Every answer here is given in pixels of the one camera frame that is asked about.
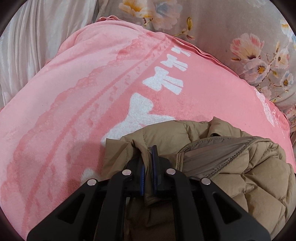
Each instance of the triangular cutout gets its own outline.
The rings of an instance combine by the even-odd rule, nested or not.
[[[59,215],[58,219],[63,220],[66,223],[73,224],[80,206],[83,202],[85,194],[80,194],[73,202],[70,203]]]
[[[217,203],[222,219],[225,224],[232,223],[241,218],[241,214],[224,200],[218,193],[214,193],[213,197]]]

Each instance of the metal pin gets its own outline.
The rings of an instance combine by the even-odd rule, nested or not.
[[[206,177],[202,179],[202,184],[209,185],[210,183],[211,183],[211,180],[210,179],[208,179]]]
[[[166,170],[166,173],[169,174],[169,175],[174,175],[176,173],[176,170],[173,169],[173,168],[169,168]]]
[[[131,174],[130,169],[125,169],[125,170],[122,171],[122,175],[129,176],[130,174]]]
[[[89,180],[87,181],[87,185],[89,185],[89,186],[94,186],[94,185],[96,185],[96,179],[89,179]]]

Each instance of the brown jacket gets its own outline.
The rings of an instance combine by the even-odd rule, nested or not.
[[[274,238],[296,205],[295,175],[285,152],[270,139],[253,137],[218,118],[168,121],[146,126],[120,140],[106,140],[103,179],[124,169],[133,156],[145,165],[144,198],[130,200],[125,240],[175,240],[169,199],[153,196],[150,148],[188,177],[208,177],[261,223]]]

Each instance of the silver screw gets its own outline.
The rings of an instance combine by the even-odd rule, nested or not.
[[[122,175],[129,176],[130,174],[131,174],[130,169],[125,169],[125,170],[122,171]]]
[[[166,170],[166,172],[167,172],[167,174],[169,174],[169,175],[174,175],[174,174],[176,173],[176,170],[173,169],[173,168],[169,168],[169,169]]]
[[[210,183],[211,183],[211,180],[210,179],[208,179],[208,178],[203,178],[202,179],[202,184],[209,185]]]
[[[96,179],[89,179],[89,180],[87,181],[87,185],[89,185],[89,186],[94,186],[94,185],[96,185]]]

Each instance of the fleece blanket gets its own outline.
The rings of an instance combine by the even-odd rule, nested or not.
[[[213,116],[280,144],[295,168],[289,123],[255,88],[187,42],[101,18],[0,112],[0,205],[26,239],[82,183],[100,180],[106,138]]]

